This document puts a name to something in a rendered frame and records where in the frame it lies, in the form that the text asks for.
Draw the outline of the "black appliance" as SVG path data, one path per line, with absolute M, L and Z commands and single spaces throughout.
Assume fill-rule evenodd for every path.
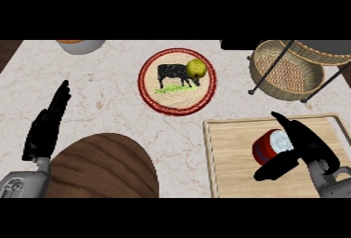
M 254 50 L 263 40 L 223 40 L 223 50 Z

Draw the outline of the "round dark wooden board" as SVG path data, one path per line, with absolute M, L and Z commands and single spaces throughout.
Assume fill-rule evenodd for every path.
M 158 198 L 159 180 L 142 145 L 117 133 L 75 141 L 50 163 L 47 198 Z

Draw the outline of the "red-rimmed woven cow placemat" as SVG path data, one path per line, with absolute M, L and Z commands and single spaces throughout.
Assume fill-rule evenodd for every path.
M 171 70 L 199 59 L 205 64 L 205 76 L 196 85 Z M 217 90 L 217 74 L 207 57 L 187 48 L 168 48 L 145 62 L 139 72 L 139 91 L 146 105 L 155 112 L 186 116 L 198 112 L 212 99 Z

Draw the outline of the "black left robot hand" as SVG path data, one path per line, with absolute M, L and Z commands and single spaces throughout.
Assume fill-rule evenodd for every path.
M 49 107 L 38 113 L 30 127 L 22 160 L 50 157 L 55 151 L 59 126 L 71 98 L 68 80 L 59 86 Z

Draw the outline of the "dark brown wooden panel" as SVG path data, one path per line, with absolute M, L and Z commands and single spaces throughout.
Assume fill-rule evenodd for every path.
M 3 72 L 21 44 L 22 40 L 0 40 L 0 72 Z

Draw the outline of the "yellow-green pear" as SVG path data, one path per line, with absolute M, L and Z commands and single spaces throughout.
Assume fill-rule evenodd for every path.
M 193 59 L 186 65 L 186 73 L 192 78 L 202 78 L 205 76 L 207 66 L 201 59 Z

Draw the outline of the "grey bowl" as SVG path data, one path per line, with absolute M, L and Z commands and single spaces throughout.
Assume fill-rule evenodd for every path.
M 86 55 L 96 51 L 103 45 L 105 40 L 59 40 L 58 44 L 61 48 L 71 55 Z

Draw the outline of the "pale wooden tray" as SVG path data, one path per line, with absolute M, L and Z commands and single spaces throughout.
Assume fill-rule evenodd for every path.
M 322 137 L 341 165 L 351 167 L 351 130 L 336 113 L 289 116 Z M 276 181 L 257 181 L 260 168 L 252 156 L 252 144 L 270 129 L 282 129 L 273 116 L 235 120 L 205 120 L 205 150 L 211 196 L 317 198 L 304 162 Z

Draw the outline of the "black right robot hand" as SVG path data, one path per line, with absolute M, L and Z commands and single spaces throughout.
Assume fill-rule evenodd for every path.
M 319 135 L 298 120 L 289 120 L 277 112 L 273 112 L 271 115 L 276 117 L 280 125 L 283 126 L 294 149 L 280 152 L 269 160 L 269 162 L 257 170 L 254 179 L 258 181 L 267 179 L 276 180 L 300 165 L 300 159 L 302 159 L 307 164 L 314 161 L 325 161 L 326 169 L 323 170 L 323 174 L 332 175 L 339 169 L 341 161 Z

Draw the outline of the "wicker tiered basket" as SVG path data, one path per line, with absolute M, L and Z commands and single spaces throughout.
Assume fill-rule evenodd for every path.
M 307 103 L 351 66 L 351 40 L 264 40 L 248 60 L 248 94 Z

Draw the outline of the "red can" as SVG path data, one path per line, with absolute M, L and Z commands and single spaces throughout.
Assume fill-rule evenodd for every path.
M 252 144 L 252 156 L 260 165 L 264 165 L 269 160 L 285 151 L 294 149 L 289 137 L 283 130 L 271 129 Z

